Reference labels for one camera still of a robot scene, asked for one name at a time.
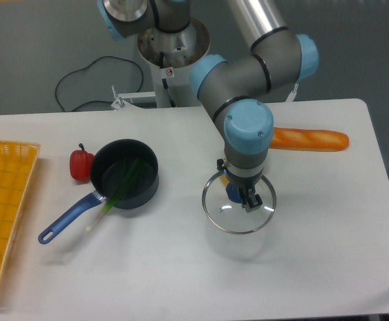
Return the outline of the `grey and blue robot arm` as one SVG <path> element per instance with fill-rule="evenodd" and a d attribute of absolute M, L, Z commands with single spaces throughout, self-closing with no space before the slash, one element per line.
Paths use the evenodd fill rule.
<path fill-rule="evenodd" d="M 247 211 L 260 208 L 255 191 L 273 136 L 273 116 L 259 97 L 317 70 L 319 54 L 307 35 L 286 26 L 273 1 L 230 1 L 250 54 L 228 62 L 209 53 L 207 28 L 189 1 L 99 1 L 117 38 L 135 35 L 149 64 L 160 108 L 201 104 L 221 134 L 225 171 Z"/>

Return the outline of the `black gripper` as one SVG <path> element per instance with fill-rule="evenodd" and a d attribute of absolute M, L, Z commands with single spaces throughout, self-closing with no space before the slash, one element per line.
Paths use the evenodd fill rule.
<path fill-rule="evenodd" d="M 247 213 L 258 210 L 262 206 L 262 199 L 255 192 L 255 185 L 262 176 L 262 165 L 244 169 L 233 165 L 226 158 L 219 158 L 217 170 L 223 171 L 229 182 L 238 188 L 241 206 Z"/>

